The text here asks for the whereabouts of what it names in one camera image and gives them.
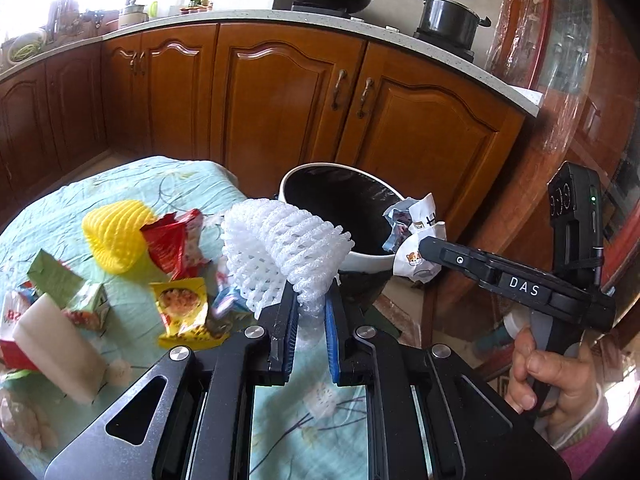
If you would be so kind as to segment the person's right hand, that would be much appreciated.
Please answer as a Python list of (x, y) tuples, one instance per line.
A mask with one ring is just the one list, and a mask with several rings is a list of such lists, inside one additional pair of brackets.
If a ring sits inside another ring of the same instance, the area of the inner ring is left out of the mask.
[(577, 358), (536, 349), (534, 336), (525, 326), (514, 341), (506, 402), (518, 414), (532, 410), (537, 396), (527, 379), (534, 378), (559, 389), (555, 408), (548, 416), (550, 442), (559, 441), (598, 404), (596, 369), (589, 347), (582, 344)]

